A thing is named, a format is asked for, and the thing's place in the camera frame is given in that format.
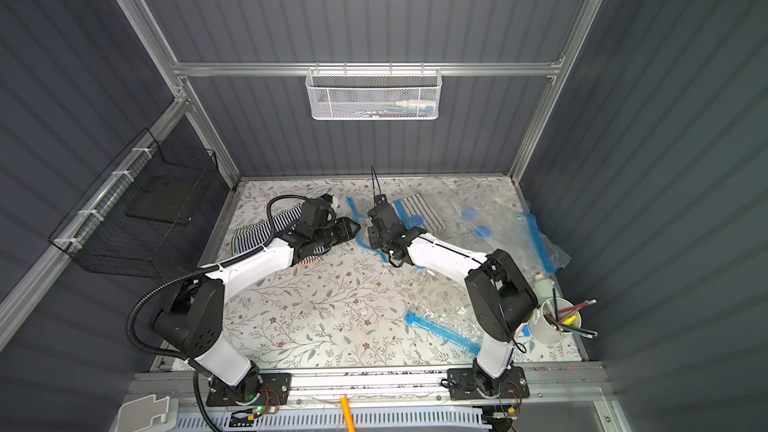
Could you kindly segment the clear blue-zip vacuum bag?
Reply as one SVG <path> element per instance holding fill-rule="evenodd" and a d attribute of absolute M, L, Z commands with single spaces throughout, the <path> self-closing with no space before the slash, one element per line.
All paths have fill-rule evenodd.
<path fill-rule="evenodd" d="M 480 352 L 483 331 L 469 305 L 410 305 L 404 320 L 407 325 L 424 330 L 472 356 Z"/>

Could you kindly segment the vacuum bag with black striped garment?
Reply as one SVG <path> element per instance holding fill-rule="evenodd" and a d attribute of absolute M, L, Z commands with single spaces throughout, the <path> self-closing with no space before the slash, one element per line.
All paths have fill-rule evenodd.
<path fill-rule="evenodd" d="M 346 197 L 345 202 L 352 213 L 352 219 L 361 225 L 361 230 L 355 238 L 356 244 L 367 251 L 374 252 L 383 263 L 387 263 L 387 255 L 380 250 L 372 249 L 369 244 L 366 229 L 370 226 L 370 220 L 361 213 L 363 201 L 360 198 Z M 392 206 L 398 218 L 408 229 L 420 227 L 437 236 L 447 227 L 438 211 L 420 193 L 394 200 Z"/>

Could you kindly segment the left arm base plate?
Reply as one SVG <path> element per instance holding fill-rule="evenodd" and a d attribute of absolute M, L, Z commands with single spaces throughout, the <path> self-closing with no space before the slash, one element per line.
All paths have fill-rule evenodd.
<path fill-rule="evenodd" d="M 293 376 L 289 373 L 249 373 L 238 385 L 209 380 L 208 407 L 278 407 L 287 402 Z"/>

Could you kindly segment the white pen cup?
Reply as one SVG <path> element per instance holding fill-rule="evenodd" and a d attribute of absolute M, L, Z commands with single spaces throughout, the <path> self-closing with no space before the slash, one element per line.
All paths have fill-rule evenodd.
<path fill-rule="evenodd" d="M 563 298 L 546 299 L 536 308 L 527 326 L 531 336 L 544 345 L 553 346 L 571 335 L 568 328 L 581 327 L 579 312 L 570 312 L 574 305 Z"/>

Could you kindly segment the navy white striped garment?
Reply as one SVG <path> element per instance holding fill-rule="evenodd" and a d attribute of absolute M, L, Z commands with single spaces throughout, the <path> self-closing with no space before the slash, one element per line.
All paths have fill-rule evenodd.
<path fill-rule="evenodd" d="M 291 231 L 297 223 L 302 211 L 301 205 L 296 205 L 290 209 L 283 210 L 273 216 L 277 234 Z M 242 226 L 235 230 L 231 240 L 232 259 L 236 262 L 242 261 L 255 249 L 262 248 L 271 234 L 271 228 L 268 220 L 259 223 Z M 289 266 L 294 266 L 301 262 L 314 260 L 331 250 L 330 246 L 320 246 L 313 249 L 308 256 L 303 259 L 296 259 L 295 253 L 289 254 Z"/>

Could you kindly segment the vacuum bag with navy striped garment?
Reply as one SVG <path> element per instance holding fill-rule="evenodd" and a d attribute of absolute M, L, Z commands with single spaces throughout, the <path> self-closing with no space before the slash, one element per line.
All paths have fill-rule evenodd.
<path fill-rule="evenodd" d="M 528 280 L 554 274 L 571 261 L 541 232 L 509 179 L 461 177 L 447 179 L 444 185 L 436 194 L 438 212 L 446 221 L 440 238 L 482 253 L 504 250 Z"/>

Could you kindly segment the orange pencil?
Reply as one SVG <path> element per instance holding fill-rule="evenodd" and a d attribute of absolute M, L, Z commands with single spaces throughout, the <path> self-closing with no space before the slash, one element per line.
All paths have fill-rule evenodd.
<path fill-rule="evenodd" d="M 356 431 L 356 427 L 355 427 L 354 419 L 353 419 L 353 416 L 352 416 L 352 413 L 351 413 L 351 408 L 350 408 L 349 400 L 348 400 L 348 398 L 346 396 L 343 396 L 340 399 L 340 405 L 341 405 L 341 409 L 342 409 L 342 413 L 343 413 L 344 424 L 346 426 L 346 430 L 348 432 L 355 432 Z"/>

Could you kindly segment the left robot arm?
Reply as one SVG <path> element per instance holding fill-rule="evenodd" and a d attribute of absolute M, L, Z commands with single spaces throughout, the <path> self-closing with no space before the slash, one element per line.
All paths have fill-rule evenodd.
<path fill-rule="evenodd" d="M 224 331 L 224 308 L 243 290 L 356 238 L 361 226 L 335 211 L 325 194 L 285 194 L 266 206 L 267 238 L 225 261 L 203 267 L 163 294 L 151 329 L 180 358 L 228 386 L 239 386 L 257 371 Z"/>

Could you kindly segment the black white striped garment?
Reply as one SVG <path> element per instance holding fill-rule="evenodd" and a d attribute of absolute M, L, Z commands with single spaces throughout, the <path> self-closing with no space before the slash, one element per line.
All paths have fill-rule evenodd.
<path fill-rule="evenodd" d="M 437 210 L 420 193 L 397 199 L 393 206 L 407 229 L 419 227 L 437 235 L 446 227 Z"/>

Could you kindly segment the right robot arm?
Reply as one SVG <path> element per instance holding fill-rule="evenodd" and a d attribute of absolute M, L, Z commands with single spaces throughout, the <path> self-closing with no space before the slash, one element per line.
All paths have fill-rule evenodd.
<path fill-rule="evenodd" d="M 367 212 L 371 247 L 391 265 L 423 267 L 463 285 L 484 336 L 475 359 L 476 377 L 502 378 L 512 364 L 515 334 L 538 299 L 511 255 L 501 249 L 473 252 L 442 241 L 420 227 L 408 228 L 387 197 L 376 194 Z"/>

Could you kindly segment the white plastic holder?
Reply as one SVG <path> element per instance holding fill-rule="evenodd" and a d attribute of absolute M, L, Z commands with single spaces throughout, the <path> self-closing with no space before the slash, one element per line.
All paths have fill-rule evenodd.
<path fill-rule="evenodd" d="M 179 401 L 150 394 L 122 404 L 111 431 L 165 432 L 177 426 Z"/>

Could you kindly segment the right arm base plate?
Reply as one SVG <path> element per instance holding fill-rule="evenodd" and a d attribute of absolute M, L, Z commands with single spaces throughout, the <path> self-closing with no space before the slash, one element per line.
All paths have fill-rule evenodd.
<path fill-rule="evenodd" d="M 440 380 L 440 385 L 456 401 L 530 397 L 528 381 L 521 367 L 508 367 L 497 378 L 491 378 L 479 367 L 452 368 Z"/>

